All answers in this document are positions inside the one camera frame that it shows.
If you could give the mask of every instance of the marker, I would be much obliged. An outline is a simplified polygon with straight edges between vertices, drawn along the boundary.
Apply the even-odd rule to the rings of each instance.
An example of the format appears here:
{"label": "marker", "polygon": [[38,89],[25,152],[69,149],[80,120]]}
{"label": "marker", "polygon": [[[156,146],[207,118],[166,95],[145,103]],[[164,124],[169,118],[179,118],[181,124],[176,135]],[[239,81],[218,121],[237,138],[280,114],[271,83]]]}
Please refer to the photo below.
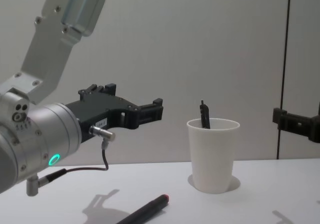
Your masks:
{"label": "marker", "polygon": [[204,100],[201,100],[200,113],[202,128],[210,129],[209,107],[204,104]]}
{"label": "marker", "polygon": [[150,218],[155,216],[163,208],[168,205],[169,196],[161,195],[158,198],[150,201],[148,204],[141,207],[125,219],[121,220],[117,224],[143,224],[146,223]]}

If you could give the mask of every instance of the tabletop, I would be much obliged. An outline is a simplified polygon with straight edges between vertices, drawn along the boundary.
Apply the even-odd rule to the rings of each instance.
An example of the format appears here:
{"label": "tabletop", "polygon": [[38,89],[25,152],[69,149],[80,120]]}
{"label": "tabletop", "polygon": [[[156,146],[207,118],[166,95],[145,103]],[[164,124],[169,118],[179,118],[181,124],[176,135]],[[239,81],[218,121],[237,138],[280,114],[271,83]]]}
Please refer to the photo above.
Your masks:
{"label": "tabletop", "polygon": [[22,182],[0,194],[0,223],[115,224],[161,194],[169,205],[150,224],[320,223],[320,159],[235,161],[223,194],[196,190],[191,174],[190,162],[110,165],[70,172],[35,197]]}

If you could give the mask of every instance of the gray wall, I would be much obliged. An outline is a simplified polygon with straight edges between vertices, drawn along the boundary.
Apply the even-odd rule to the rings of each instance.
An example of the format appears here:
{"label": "gray wall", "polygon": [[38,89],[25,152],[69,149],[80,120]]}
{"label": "gray wall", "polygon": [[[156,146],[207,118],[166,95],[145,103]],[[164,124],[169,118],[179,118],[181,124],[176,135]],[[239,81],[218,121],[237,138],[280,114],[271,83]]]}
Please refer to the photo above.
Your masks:
{"label": "gray wall", "polygon": [[[45,0],[0,0],[0,80],[17,72]],[[111,163],[188,161],[186,122],[200,100],[241,123],[236,158],[276,158],[287,0],[107,0],[95,32],[74,47],[58,89],[69,103],[92,83],[142,105],[164,99],[163,120],[113,129]],[[61,165],[99,164],[95,138]]]}
{"label": "gray wall", "polygon": [[[320,0],[291,0],[283,108],[314,117],[320,102]],[[281,132],[280,158],[320,158],[320,145]]]}

